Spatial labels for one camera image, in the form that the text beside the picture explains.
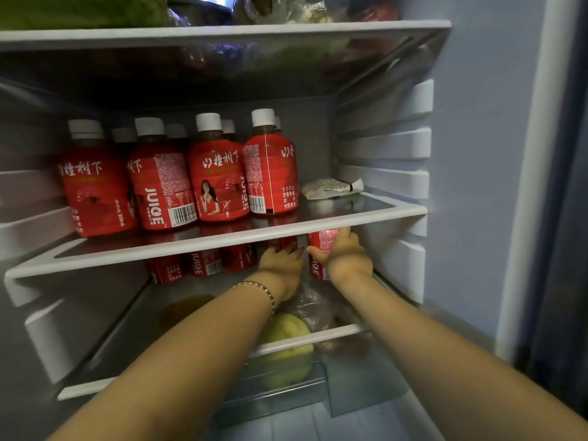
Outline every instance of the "long black hair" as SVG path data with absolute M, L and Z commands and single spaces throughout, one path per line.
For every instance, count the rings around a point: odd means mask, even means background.
M 202 193 L 202 196 L 204 196 L 204 194 L 206 193 L 204 191 L 204 183 L 208 184 L 208 193 L 210 193 L 210 196 L 212 197 L 212 199 L 215 200 L 215 202 L 218 202 L 217 192 L 215 192 L 215 188 L 212 187 L 212 185 L 210 185 L 210 183 L 208 182 L 208 179 L 205 179 L 204 181 L 202 181 L 202 186 L 200 187 L 200 192 Z

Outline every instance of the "barcode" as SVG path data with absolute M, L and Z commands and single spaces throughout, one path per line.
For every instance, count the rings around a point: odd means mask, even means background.
M 216 274 L 222 269 L 222 260 L 217 260 L 214 263 L 206 265 L 206 275 Z
M 265 198 L 249 195 L 249 207 L 253 213 L 265 213 Z
M 169 219 L 172 221 L 173 228 L 196 221 L 194 203 L 169 209 Z

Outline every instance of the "person's left arm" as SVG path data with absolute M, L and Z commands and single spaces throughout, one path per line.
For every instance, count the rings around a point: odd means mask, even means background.
M 298 287 L 302 249 L 268 249 L 247 280 L 276 306 Z M 239 285 L 180 322 L 82 407 L 50 441 L 197 439 L 231 389 L 272 313 L 266 292 Z

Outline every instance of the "forearm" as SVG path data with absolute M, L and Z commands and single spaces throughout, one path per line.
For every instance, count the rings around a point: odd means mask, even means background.
M 271 274 L 249 279 L 278 288 Z M 261 288 L 229 290 L 162 336 L 54 440 L 81 433 L 85 440 L 194 439 L 229 392 L 271 311 Z
M 588 424 L 560 401 L 374 279 L 347 281 L 342 292 L 448 439 L 588 439 Z

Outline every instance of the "hand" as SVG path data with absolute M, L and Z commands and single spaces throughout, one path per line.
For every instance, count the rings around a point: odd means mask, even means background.
M 309 246 L 308 253 L 327 268 L 329 279 L 339 290 L 352 278 L 371 277 L 373 263 L 359 244 L 359 237 L 351 228 L 341 228 L 334 239 L 329 255 L 318 247 Z
M 300 256 L 304 249 L 294 251 L 295 247 L 296 243 L 292 242 L 280 252 L 276 252 L 275 247 L 268 248 L 259 261 L 259 270 L 249 277 L 269 289 L 276 305 L 291 298 L 300 283 L 304 266 Z

